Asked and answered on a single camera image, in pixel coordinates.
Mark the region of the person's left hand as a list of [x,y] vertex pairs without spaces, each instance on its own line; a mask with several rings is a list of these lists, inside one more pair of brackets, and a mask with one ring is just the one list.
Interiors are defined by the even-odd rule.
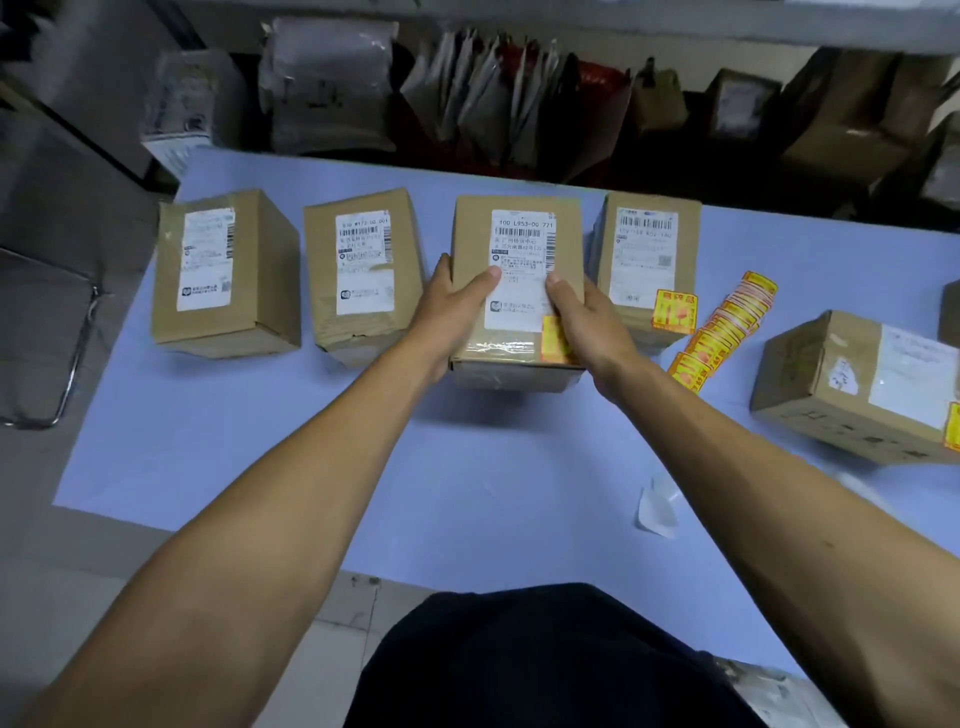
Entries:
[[462,309],[455,302],[452,259],[443,253],[416,306],[406,339],[428,365],[431,383],[438,383],[453,357],[470,339],[480,309]]

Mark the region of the cardboard box with yellow sticker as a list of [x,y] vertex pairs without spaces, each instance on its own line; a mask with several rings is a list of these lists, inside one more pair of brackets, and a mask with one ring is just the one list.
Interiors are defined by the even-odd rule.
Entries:
[[579,200],[545,196],[459,196],[451,274],[455,289],[484,270],[498,285],[450,358],[456,383],[475,389],[559,394],[580,380],[579,365],[546,289],[552,271],[584,302]]

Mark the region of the person's left forearm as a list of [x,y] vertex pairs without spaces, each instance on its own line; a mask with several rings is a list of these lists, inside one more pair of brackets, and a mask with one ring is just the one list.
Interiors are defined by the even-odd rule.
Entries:
[[250,728],[456,348],[421,321],[174,533],[16,728]]

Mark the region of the person's right forearm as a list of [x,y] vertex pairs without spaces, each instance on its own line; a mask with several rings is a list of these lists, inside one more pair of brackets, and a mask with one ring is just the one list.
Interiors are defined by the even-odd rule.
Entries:
[[960,728],[960,558],[651,361],[588,370],[849,728]]

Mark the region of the cardboard box with orange sticker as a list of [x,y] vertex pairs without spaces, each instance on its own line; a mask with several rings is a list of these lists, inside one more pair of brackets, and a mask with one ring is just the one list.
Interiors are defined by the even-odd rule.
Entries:
[[695,200],[609,192],[593,226],[585,272],[644,356],[697,328],[701,212]]

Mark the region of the wide cardboard box white label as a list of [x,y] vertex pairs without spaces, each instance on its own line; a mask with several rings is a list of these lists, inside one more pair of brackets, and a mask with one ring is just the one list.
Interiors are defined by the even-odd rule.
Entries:
[[262,190],[162,202],[155,250],[156,345],[207,359],[302,346],[301,237]]

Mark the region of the white plastic mailer parcel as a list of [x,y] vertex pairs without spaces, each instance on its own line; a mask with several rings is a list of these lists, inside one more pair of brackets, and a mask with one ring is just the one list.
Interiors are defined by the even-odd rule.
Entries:
[[286,156],[393,153],[389,112],[397,21],[278,16],[258,66],[270,147]]

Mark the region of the small brown carton with label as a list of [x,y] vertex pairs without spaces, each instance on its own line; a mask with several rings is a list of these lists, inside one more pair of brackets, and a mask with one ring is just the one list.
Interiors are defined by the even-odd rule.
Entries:
[[721,68],[705,92],[705,135],[712,140],[759,141],[783,87],[775,79]]

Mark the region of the grey shelf board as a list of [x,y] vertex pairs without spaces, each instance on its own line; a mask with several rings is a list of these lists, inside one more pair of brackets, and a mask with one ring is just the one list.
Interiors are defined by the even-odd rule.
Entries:
[[960,0],[174,0],[187,7],[510,23],[960,55]]

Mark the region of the large brown carton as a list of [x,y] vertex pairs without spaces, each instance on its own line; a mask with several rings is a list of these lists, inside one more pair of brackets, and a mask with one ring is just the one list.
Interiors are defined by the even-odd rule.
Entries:
[[788,165],[870,186],[927,136],[956,88],[953,58],[821,47],[786,85],[776,130]]

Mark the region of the white printed carton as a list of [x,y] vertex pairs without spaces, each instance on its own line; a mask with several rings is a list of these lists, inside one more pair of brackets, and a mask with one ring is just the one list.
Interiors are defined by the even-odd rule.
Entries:
[[249,106],[246,80],[226,51],[165,52],[155,67],[139,139],[181,181],[195,149],[242,146]]

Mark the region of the person's dark clothing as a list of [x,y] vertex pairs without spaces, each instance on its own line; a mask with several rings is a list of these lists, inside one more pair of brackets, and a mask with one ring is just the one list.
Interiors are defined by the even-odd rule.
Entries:
[[588,584],[433,593],[343,728],[767,728],[713,657]]

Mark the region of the plain cardboard box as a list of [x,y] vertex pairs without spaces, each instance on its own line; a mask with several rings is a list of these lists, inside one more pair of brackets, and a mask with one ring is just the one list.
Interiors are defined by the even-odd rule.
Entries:
[[960,350],[960,279],[942,288],[937,339]]

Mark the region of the white plastic bag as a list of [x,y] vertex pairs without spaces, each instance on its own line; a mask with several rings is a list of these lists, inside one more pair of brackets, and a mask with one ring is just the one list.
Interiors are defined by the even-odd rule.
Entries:
[[713,661],[768,728],[849,728],[804,676],[720,657]]

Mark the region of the metal chair frame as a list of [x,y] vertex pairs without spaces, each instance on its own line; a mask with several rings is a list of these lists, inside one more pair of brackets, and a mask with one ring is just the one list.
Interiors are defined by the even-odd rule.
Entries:
[[84,363],[84,359],[90,345],[91,335],[94,329],[96,314],[100,308],[103,297],[109,295],[99,280],[87,273],[74,270],[66,265],[52,262],[42,257],[36,257],[15,249],[0,245],[0,255],[22,261],[30,264],[43,266],[52,269],[55,272],[64,274],[72,279],[82,282],[89,288],[89,295],[83,318],[78,331],[76,344],[74,346],[71,358],[69,360],[69,370],[63,391],[58,397],[56,408],[53,415],[48,418],[30,418],[30,417],[5,417],[0,416],[0,428],[15,431],[50,431],[53,430],[64,418],[66,409],[71,401],[71,396],[75,384],[78,380],[79,371]]

